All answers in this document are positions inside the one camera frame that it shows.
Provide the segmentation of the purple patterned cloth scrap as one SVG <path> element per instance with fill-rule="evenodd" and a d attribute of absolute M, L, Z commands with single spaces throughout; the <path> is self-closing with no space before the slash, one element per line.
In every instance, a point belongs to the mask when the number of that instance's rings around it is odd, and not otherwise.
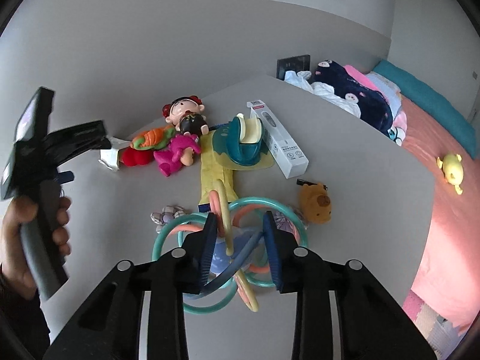
<path fill-rule="evenodd" d="M 298 219 L 302 222 L 305 228 L 308 227 L 308 222 L 304 219 L 303 214 L 297 208 L 293 208 L 293 212 L 298 217 Z M 281 211 L 273 211 L 272 212 L 273 218 L 275 220 L 276 226 L 279 230 L 287 231 L 290 233 L 295 233 L 297 228 L 295 227 L 294 223 Z"/>

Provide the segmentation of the colourful ring rattle toy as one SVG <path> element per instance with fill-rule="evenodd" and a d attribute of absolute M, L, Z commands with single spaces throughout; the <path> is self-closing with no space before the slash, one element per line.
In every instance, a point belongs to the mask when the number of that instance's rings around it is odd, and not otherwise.
<path fill-rule="evenodd" d="M 239 296 L 250 311 L 256 312 L 259 310 L 259 303 L 253 288 L 272 288 L 273 283 L 257 277 L 270 272 L 261 229 L 242 228 L 241 219 L 252 211 L 260 214 L 267 209 L 281 211 L 297 228 L 292 234 L 301 246 L 308 244 L 306 228 L 292 208 L 272 199 L 245 197 L 227 202 L 226 187 L 220 180 L 215 182 L 214 189 L 209 193 L 209 206 L 209 211 L 205 213 L 185 214 L 165 225 L 161 232 L 157 233 L 152 258 L 156 260 L 160 257 L 169 236 L 176 235 L 177 244 L 182 245 L 185 238 L 200 231 L 207 216 L 214 213 L 218 220 L 218 230 L 208 283 L 199 295 L 192 295 L 190 299 L 205 298 L 221 288 L 228 291 L 213 305 L 193 306 L 185 303 L 183 310 L 189 314 L 211 314 L 225 308 L 235 296 Z"/>

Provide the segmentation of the grey patterned cloth flower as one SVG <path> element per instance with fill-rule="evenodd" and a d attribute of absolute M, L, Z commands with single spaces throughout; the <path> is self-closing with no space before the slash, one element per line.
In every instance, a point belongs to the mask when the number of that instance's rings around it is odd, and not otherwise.
<path fill-rule="evenodd" d="M 155 231 L 160 233 L 165 225 L 185 214 L 185 209 L 179 205 L 166 205 L 160 212 L 151 213 L 151 221 L 156 225 Z"/>

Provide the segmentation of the orange carrot pumpkin toy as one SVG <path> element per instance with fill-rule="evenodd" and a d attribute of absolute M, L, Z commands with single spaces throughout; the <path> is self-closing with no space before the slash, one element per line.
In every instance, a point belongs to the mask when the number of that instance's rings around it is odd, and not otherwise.
<path fill-rule="evenodd" d="M 132 139 L 130 146 L 134 150 L 161 150 L 176 135 L 176 129 L 168 124 L 140 133 Z"/>

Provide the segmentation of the red-bun doll figure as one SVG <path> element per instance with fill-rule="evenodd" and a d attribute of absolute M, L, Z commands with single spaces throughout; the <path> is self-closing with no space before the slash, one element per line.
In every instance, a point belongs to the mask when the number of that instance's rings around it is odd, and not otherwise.
<path fill-rule="evenodd" d="M 203 115 L 205 105 L 196 96 L 179 97 L 165 104 L 162 114 L 167 124 L 174 126 L 181 135 L 196 135 L 201 137 L 209 133 L 206 117 Z"/>

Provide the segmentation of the brown capybara plush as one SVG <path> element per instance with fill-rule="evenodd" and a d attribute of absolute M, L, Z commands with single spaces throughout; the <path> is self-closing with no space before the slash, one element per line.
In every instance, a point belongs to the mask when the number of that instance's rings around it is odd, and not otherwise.
<path fill-rule="evenodd" d="M 299 208 L 304 219 L 312 224 L 326 224 L 331 220 L 332 204 L 328 195 L 328 187 L 323 183 L 313 183 L 298 179 L 300 187 Z"/>

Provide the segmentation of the crumpled silver foil wrapper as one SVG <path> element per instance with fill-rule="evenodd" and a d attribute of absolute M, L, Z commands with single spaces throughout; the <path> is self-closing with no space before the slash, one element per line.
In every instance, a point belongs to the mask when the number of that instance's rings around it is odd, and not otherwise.
<path fill-rule="evenodd" d="M 117 172 L 120 170 L 120 152 L 130 147 L 130 142 L 114 136 L 107 139 L 111 143 L 111 148 L 99 151 L 98 162 L 107 169 Z"/>

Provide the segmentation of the white thermometer box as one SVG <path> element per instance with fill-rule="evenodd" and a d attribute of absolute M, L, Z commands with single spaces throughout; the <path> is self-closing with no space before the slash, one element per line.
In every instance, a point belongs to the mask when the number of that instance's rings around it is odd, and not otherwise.
<path fill-rule="evenodd" d="M 278 117 L 261 100 L 247 102 L 247 108 L 250 109 L 251 116 L 256 116 L 262 122 L 264 142 L 285 178 L 302 176 L 308 168 L 309 160 Z"/>

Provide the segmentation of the pink plastic toy figure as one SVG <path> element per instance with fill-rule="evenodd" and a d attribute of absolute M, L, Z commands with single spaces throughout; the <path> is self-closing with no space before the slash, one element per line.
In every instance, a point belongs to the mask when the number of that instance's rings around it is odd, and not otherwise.
<path fill-rule="evenodd" d="M 199 138 L 196 135 L 177 135 L 169 142 L 168 148 L 154 152 L 160 173 L 170 177 L 182 167 L 194 164 L 196 155 L 201 154 Z"/>

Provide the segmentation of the white crumpled cloth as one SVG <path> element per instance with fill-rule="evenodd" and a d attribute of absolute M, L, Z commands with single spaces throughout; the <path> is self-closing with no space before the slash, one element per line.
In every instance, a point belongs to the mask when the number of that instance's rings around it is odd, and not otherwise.
<path fill-rule="evenodd" d="M 284 82 L 303 89 L 310 94 L 319 96 L 327 102 L 342 108 L 344 111 L 360 119 L 361 111 L 358 104 L 354 100 L 346 100 L 340 96 L 337 96 L 334 88 L 331 85 L 321 82 L 313 82 L 310 84 L 308 80 L 311 77 L 312 73 L 310 71 L 295 72 L 293 70 L 289 70 L 285 73 Z"/>

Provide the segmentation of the navy patterned blanket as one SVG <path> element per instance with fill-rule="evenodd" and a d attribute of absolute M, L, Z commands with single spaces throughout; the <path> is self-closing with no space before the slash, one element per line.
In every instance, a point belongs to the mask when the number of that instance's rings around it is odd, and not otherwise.
<path fill-rule="evenodd" d="M 333 60 L 318 63 L 314 81 L 333 87 L 337 96 L 355 102 L 360 108 L 360 119 L 388 136 L 393 116 L 390 106 L 379 91 L 362 85 Z"/>

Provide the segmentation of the pink bed sheet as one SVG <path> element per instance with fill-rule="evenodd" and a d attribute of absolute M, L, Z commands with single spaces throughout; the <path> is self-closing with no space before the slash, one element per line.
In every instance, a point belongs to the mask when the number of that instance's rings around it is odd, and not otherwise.
<path fill-rule="evenodd" d="M 412 291 L 455 327 L 467 328 L 479 312 L 479 160 L 432 116 L 402 97 L 408 130 L 402 148 L 433 175 L 430 230 Z M 436 159 L 460 155 L 463 193 L 456 193 Z"/>

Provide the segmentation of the yellow plush duck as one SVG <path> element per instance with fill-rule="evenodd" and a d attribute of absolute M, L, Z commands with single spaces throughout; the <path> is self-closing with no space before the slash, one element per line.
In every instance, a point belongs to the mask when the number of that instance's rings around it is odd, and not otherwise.
<path fill-rule="evenodd" d="M 461 183 L 464 180 L 464 169 L 461 162 L 459 154 L 446 154 L 443 158 L 436 158 L 436 164 L 442 170 L 445 180 L 454 186 L 458 195 L 463 193 Z"/>

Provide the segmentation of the teal pillow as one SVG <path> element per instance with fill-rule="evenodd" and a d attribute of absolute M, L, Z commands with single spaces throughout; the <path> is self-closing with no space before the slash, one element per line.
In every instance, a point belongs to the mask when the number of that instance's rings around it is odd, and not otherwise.
<path fill-rule="evenodd" d="M 429 85 L 418 80 L 413 74 L 383 59 L 373 72 L 394 82 L 401 94 L 409 98 L 419 108 L 432 116 L 465 149 L 471 158 L 477 157 L 476 133 L 471 124 L 454 106 Z"/>

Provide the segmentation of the black wall socket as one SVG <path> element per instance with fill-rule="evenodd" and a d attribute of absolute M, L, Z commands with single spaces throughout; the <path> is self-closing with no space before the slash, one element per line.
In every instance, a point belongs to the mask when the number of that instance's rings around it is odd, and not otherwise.
<path fill-rule="evenodd" d="M 288 58 L 280 58 L 277 61 L 276 78 L 285 80 L 286 72 L 306 72 L 310 70 L 311 55 L 297 55 Z"/>

